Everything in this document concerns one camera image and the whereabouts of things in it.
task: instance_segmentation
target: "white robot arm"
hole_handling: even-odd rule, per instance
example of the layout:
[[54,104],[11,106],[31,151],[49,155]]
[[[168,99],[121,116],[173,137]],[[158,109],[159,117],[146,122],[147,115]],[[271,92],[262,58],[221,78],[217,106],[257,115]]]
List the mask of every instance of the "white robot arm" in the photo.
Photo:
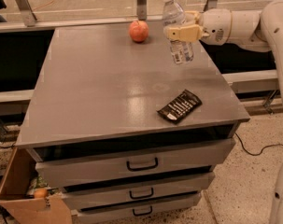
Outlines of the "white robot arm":
[[279,89],[283,104],[283,0],[268,4],[263,11],[231,11],[214,8],[204,13],[186,12],[183,25],[164,28],[168,39],[207,45],[234,43],[242,49],[271,50],[276,61]]

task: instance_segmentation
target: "table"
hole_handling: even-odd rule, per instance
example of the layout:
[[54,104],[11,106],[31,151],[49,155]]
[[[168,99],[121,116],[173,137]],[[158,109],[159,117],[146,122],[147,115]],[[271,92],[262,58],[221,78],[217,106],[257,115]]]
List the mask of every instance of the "table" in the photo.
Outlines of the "table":
[[[86,223],[196,205],[232,150],[246,109],[193,44],[173,64],[163,27],[135,43],[129,23],[56,29],[17,148]],[[179,124],[157,113],[185,89],[203,102]]]

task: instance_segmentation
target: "red apple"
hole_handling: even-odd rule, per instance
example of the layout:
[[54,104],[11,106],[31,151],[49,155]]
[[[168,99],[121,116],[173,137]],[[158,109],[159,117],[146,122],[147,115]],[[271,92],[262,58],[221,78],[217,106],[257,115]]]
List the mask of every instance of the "red apple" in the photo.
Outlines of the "red apple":
[[143,42],[149,36],[149,27],[145,21],[133,21],[129,28],[130,37],[135,42]]

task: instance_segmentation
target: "water bottle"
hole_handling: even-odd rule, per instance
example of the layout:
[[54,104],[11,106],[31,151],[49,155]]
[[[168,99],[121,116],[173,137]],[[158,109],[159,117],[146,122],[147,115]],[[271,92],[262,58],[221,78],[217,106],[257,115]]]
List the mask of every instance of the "water bottle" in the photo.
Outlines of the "water bottle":
[[[175,0],[163,0],[163,26],[182,24],[186,16],[181,5]],[[187,64],[193,59],[191,42],[170,41],[170,51],[175,64]]]

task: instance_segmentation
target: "speckled floor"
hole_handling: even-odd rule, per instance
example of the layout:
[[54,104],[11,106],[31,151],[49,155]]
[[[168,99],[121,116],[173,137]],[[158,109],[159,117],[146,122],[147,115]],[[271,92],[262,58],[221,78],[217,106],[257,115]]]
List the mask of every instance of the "speckled floor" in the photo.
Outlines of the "speckled floor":
[[[283,113],[281,100],[273,103],[275,114],[268,114],[258,105],[244,103],[251,116],[237,133],[247,150],[258,153],[267,145],[283,144]],[[250,156],[235,137],[236,145],[222,165],[215,169],[216,178],[202,192],[197,206],[163,212],[149,217],[126,218],[107,224],[265,224],[268,223],[276,176],[283,162],[283,148],[267,148],[260,156]],[[0,150],[0,168],[5,167],[9,150]],[[5,223],[0,215],[0,224]],[[80,222],[73,218],[73,223]]]

